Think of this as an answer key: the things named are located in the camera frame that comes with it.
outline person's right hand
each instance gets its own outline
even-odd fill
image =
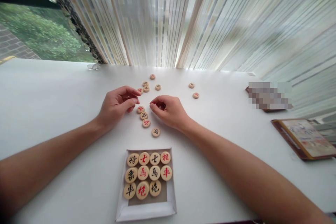
[[[178,97],[158,96],[149,106],[166,125],[177,130],[181,130],[190,119]]]

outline brown book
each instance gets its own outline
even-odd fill
[[[306,119],[271,121],[299,158],[317,160],[336,157],[336,148]]]

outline white table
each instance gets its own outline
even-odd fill
[[[325,212],[336,211],[336,160],[301,161],[271,124],[291,112],[252,109],[245,88],[258,78],[215,72],[12,59],[0,65],[0,159],[74,129],[94,118],[106,92],[150,81],[149,102],[178,96],[198,123],[228,138],[283,174]],[[154,73],[156,80],[149,80]],[[194,89],[188,88],[194,82]],[[161,91],[154,84],[161,84]],[[200,98],[192,98],[199,92]],[[140,223],[223,223],[256,218],[221,180],[201,152],[149,113],[161,135],[151,137],[138,114],[84,151],[15,217],[18,223],[114,223],[125,150],[172,147],[177,214]]]

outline person's left hand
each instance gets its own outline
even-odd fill
[[[129,86],[108,92],[95,121],[102,125],[106,132],[110,131],[124,117],[126,111],[130,113],[136,104],[140,104],[140,95],[136,89]]]

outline green foliage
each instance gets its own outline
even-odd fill
[[[0,3],[0,23],[43,60],[93,62],[91,54],[64,27],[64,21],[55,22],[60,18],[57,11]],[[53,14],[55,21],[45,18]]]

